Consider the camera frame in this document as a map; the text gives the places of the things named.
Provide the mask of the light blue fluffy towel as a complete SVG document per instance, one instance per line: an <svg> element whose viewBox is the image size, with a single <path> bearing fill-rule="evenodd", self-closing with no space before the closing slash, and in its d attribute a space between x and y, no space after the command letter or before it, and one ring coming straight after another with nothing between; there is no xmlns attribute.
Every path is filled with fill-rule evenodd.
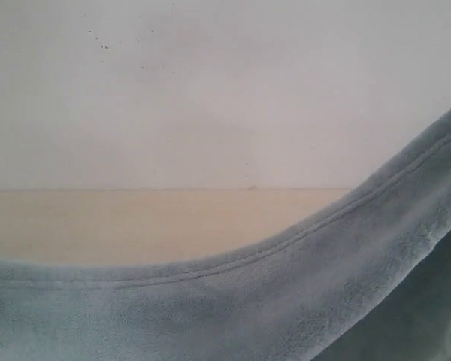
<svg viewBox="0 0 451 361"><path fill-rule="evenodd" d="M259 243L158 265L0 260L0 360L451 360L451 109Z"/></svg>

